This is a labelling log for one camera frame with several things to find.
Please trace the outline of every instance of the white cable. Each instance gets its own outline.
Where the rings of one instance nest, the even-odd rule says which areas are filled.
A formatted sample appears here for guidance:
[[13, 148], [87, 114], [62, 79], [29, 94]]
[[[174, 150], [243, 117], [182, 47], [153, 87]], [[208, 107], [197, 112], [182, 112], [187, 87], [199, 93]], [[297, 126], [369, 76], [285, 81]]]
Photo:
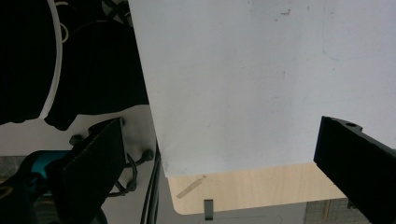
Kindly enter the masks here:
[[55, 41], [56, 41], [56, 61], [55, 69], [53, 72], [52, 82], [49, 88], [49, 94], [47, 95], [46, 102], [43, 105], [39, 118], [44, 119], [50, 112], [52, 108], [53, 101], [55, 100], [55, 94], [58, 90], [59, 79], [61, 78], [61, 68], [62, 68], [62, 30], [61, 22], [59, 21], [58, 10], [53, 0], [47, 0], [49, 4], [50, 13], [52, 15], [53, 28], [55, 30]]

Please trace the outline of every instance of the white paper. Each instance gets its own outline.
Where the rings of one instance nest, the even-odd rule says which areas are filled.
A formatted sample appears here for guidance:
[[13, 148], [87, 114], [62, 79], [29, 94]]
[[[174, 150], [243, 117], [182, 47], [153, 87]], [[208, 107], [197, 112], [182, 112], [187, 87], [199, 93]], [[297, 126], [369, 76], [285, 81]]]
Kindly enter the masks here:
[[321, 116], [396, 146], [396, 2], [129, 0], [166, 176], [313, 160]]

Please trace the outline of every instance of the screw hole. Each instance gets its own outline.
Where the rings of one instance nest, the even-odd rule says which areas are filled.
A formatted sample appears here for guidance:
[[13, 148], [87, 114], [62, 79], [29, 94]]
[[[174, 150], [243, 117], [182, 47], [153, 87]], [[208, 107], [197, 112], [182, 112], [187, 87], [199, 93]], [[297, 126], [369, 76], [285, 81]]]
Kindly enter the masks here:
[[356, 125], [354, 123], [347, 123], [346, 125], [349, 126], [349, 127], [357, 127], [358, 126], [358, 125]]
[[8, 196], [12, 192], [12, 187], [10, 186], [3, 186], [0, 187], [0, 199], [3, 199]]

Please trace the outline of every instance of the wooden table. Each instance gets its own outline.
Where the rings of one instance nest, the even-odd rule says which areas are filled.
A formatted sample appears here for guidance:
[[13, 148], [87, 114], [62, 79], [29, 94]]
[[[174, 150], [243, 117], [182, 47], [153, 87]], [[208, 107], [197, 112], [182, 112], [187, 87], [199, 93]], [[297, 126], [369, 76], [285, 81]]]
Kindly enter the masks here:
[[204, 212], [204, 200], [215, 212], [344, 198], [314, 163], [212, 175], [168, 177], [175, 210]]

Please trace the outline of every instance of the black object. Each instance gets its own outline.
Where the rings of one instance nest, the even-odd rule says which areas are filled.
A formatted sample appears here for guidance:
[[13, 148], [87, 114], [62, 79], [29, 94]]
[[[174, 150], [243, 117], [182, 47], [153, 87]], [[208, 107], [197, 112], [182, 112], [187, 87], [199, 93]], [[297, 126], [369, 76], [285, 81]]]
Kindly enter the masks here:
[[396, 151], [361, 131], [323, 117], [314, 161], [371, 222], [396, 223]]
[[59, 6], [70, 36], [62, 74], [45, 121], [67, 130], [77, 114], [114, 113], [148, 105], [134, 28], [109, 19], [101, 0], [67, 0]]
[[204, 209], [205, 209], [205, 221], [212, 221], [214, 214], [213, 200], [204, 200]]
[[[62, 2], [57, 9], [69, 37], [63, 43], [60, 82], [45, 121], [64, 131], [78, 114], [148, 105], [134, 29], [110, 19], [101, 0]], [[36, 119], [47, 99], [56, 60], [48, 2], [5, 1], [0, 25], [0, 125]]]
[[40, 115], [50, 91], [56, 43], [46, 0], [2, 1], [0, 125]]
[[47, 179], [32, 173], [36, 160], [26, 157], [18, 172], [0, 185], [0, 223], [36, 224], [33, 204], [48, 190], [64, 224], [87, 224], [100, 212], [125, 166], [121, 120], [92, 126], [90, 135], [63, 158], [46, 166]]

